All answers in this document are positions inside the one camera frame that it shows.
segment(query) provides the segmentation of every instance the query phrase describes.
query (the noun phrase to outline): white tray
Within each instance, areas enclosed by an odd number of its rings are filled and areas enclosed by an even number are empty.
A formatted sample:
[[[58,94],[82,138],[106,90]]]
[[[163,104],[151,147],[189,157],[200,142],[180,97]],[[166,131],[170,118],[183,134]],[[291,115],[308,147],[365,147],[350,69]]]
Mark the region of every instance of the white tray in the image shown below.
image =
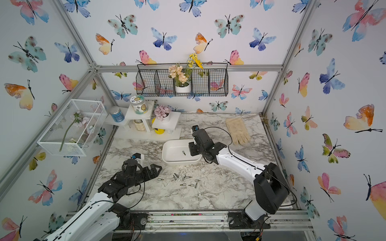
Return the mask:
[[[189,142],[193,139],[170,140],[162,148],[162,160],[168,165],[195,165],[202,155],[191,156]]]

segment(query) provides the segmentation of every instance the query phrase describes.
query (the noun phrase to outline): green stem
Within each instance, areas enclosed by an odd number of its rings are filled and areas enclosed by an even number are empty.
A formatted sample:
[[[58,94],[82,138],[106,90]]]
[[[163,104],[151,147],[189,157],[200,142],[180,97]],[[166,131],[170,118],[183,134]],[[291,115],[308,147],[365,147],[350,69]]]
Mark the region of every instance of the green stem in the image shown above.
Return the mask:
[[[75,118],[74,121],[71,123],[71,125],[67,128],[66,133],[64,133],[64,137],[63,137],[63,140],[62,140],[62,144],[60,145],[60,149],[59,149],[60,152],[62,151],[63,144],[64,144],[64,140],[66,139],[67,132],[68,132],[68,130],[71,128],[71,126],[72,126],[75,122],[76,122],[76,118]]]

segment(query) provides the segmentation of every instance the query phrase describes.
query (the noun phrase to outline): white marble surface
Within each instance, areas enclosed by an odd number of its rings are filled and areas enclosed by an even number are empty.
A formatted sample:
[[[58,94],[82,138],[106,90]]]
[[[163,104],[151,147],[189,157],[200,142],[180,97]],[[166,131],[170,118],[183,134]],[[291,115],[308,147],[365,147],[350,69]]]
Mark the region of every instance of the white marble surface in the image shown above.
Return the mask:
[[[231,149],[239,154],[259,163],[275,163],[271,146],[268,142],[264,127],[258,114],[217,114],[217,113],[186,113],[179,119],[183,126],[181,139],[191,139],[190,128],[199,125],[200,128],[217,126],[228,130],[226,118],[241,117],[251,136],[251,141],[244,146],[235,146]],[[214,142],[230,143],[230,137],[218,128],[206,130]],[[118,171],[121,171],[123,161],[136,152],[145,155],[143,166],[154,163],[163,167],[157,179],[146,182],[145,194],[133,210],[197,210],[197,209],[243,209],[255,198],[253,185],[238,173],[208,164],[203,159],[197,165],[168,166],[162,161],[162,146],[164,142],[147,142],[139,140],[114,139],[108,155],[102,165],[91,195],[97,192],[102,183],[107,181]],[[179,174],[178,180],[173,174]],[[194,180],[200,180],[198,186]],[[138,187],[129,189],[135,192]],[[137,203],[143,194],[142,189],[136,194],[122,197],[118,203],[127,207]]]

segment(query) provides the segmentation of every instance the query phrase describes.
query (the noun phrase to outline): blue can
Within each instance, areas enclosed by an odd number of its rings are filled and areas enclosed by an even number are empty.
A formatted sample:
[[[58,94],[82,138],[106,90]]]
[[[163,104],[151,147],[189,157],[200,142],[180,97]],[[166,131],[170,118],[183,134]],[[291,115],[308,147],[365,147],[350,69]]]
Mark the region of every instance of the blue can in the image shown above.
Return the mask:
[[[119,106],[111,107],[110,114],[115,122],[121,122],[125,119],[125,116],[122,114],[122,111],[120,110]]]

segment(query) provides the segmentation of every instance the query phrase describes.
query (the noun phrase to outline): beige glove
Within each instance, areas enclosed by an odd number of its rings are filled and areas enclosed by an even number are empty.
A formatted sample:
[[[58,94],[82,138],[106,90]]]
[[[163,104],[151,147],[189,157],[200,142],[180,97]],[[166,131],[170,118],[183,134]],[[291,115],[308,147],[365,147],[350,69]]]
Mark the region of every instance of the beige glove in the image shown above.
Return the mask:
[[[238,145],[239,143],[240,145],[244,145],[251,140],[247,128],[240,117],[227,119],[225,122],[235,145]]]

